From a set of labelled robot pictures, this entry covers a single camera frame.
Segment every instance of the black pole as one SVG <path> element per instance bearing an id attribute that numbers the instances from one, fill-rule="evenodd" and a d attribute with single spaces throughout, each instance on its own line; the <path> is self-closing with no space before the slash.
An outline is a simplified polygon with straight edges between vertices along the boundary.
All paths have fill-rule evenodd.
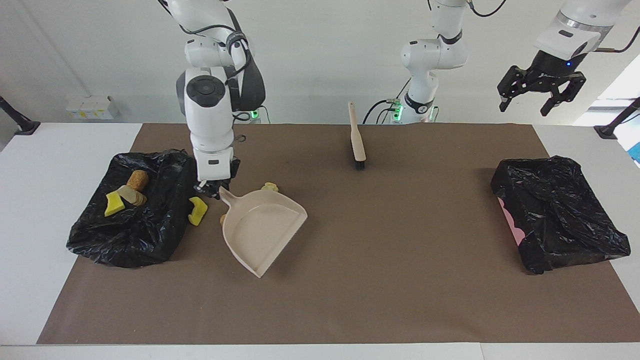
<path id="1" fill-rule="evenodd" d="M 0 108 L 7 113 L 13 121 L 20 127 L 20 130 L 16 131 L 16 135 L 31 135 L 35 133 L 38 126 L 40 126 L 39 121 L 31 121 L 28 117 L 19 113 L 16 109 L 14 109 L 8 102 L 4 99 L 4 97 L 0 96 Z"/>
<path id="2" fill-rule="evenodd" d="M 640 97 L 638 97 L 634 102 L 631 103 L 626 109 L 624 109 L 620 115 L 618 115 L 609 125 L 604 126 L 594 126 L 596 129 L 596 133 L 600 135 L 603 139 L 617 140 L 616 135 L 613 135 L 613 131 L 618 127 L 618 125 L 622 124 L 625 120 L 631 116 L 631 114 L 638 111 L 640 108 Z"/>

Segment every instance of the beige dustpan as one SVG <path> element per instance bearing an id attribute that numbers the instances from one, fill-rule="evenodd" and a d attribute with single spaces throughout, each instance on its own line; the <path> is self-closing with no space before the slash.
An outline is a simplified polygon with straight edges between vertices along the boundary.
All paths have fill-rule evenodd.
<path id="1" fill-rule="evenodd" d="M 297 202 L 271 190 L 235 197 L 220 188 L 229 211 L 222 225 L 227 246 L 240 263 L 262 277 L 307 219 Z"/>

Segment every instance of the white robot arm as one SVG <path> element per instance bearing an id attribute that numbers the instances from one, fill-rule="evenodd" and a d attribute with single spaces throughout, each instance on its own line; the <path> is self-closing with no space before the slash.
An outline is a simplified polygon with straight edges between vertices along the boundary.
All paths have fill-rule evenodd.
<path id="1" fill-rule="evenodd" d="M 185 47 L 187 69 L 176 90 L 191 131 L 198 169 L 196 189 L 219 197 L 240 161 L 234 157 L 233 112 L 256 110 L 265 99 L 264 82 L 246 35 L 223 0 L 160 2 L 182 30 L 198 38 Z"/>
<path id="2" fill-rule="evenodd" d="M 615 25 L 631 0 L 566 0 L 551 25 L 536 40 L 539 49 L 527 70 L 512 66 L 498 85 L 502 97 L 500 110 L 526 92 L 550 92 L 551 98 L 540 110 L 547 116 L 562 102 L 571 102 L 586 78 L 575 71 L 588 53 L 615 52 L 598 46 Z M 559 86 L 568 83 L 560 92 Z"/>
<path id="3" fill-rule="evenodd" d="M 414 40 L 404 46 L 402 60 L 412 81 L 402 96 L 403 110 L 396 122 L 424 122 L 438 90 L 438 78 L 432 70 L 456 69 L 467 63 L 468 45 L 462 39 L 466 9 L 466 0 L 435 0 L 432 27 L 438 38 Z"/>

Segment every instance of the brown table mat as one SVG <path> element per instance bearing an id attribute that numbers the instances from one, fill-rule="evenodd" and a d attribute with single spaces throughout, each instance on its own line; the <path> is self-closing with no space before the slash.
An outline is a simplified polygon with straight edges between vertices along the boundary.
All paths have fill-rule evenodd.
<path id="1" fill-rule="evenodd" d="M 264 182 L 309 218 L 262 279 L 210 208 L 172 260 L 135 270 L 78 258 L 39 344 L 640 341 L 609 263 L 525 272 L 490 180 L 547 153 L 531 126 L 237 126 L 236 195 Z M 132 151 L 188 149 L 185 125 L 145 124 Z"/>

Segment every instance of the brush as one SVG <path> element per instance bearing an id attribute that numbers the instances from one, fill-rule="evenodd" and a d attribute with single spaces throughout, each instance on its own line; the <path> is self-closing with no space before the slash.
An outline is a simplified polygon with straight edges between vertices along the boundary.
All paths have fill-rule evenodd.
<path id="1" fill-rule="evenodd" d="M 351 147 L 353 148 L 356 170 L 364 170 L 367 155 L 364 152 L 362 136 L 358 130 L 358 119 L 356 118 L 356 108 L 353 101 L 349 101 L 349 119 L 351 121 Z"/>

